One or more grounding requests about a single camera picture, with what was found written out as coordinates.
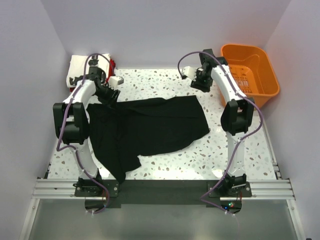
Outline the black t shirt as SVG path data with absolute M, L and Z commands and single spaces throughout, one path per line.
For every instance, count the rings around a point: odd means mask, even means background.
M 168 154 L 210 132 L 194 95 L 87 106 L 89 139 L 97 160 L 122 184 L 141 166 L 139 156 Z

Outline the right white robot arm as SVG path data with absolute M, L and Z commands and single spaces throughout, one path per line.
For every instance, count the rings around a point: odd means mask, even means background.
M 213 191 L 221 197 L 233 197 L 247 184 L 244 137 L 252 124 L 254 106 L 232 78 L 224 57 L 215 57 L 211 49 L 205 49 L 199 58 L 201 67 L 194 70 L 190 86 L 208 93 L 215 82 L 225 100 L 220 124 L 227 136 L 228 162 Z

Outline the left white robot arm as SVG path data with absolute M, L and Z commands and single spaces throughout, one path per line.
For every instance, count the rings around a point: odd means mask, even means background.
M 69 148 L 75 158 L 79 177 L 75 195 L 77 197 L 110 196 L 104 186 L 97 165 L 94 163 L 90 147 L 90 123 L 86 105 L 95 95 L 108 108 L 114 108 L 120 94 L 106 83 L 106 73 L 97 66 L 90 66 L 88 73 L 76 78 L 77 83 L 69 97 L 53 105 L 55 133 L 58 138 L 58 152 Z

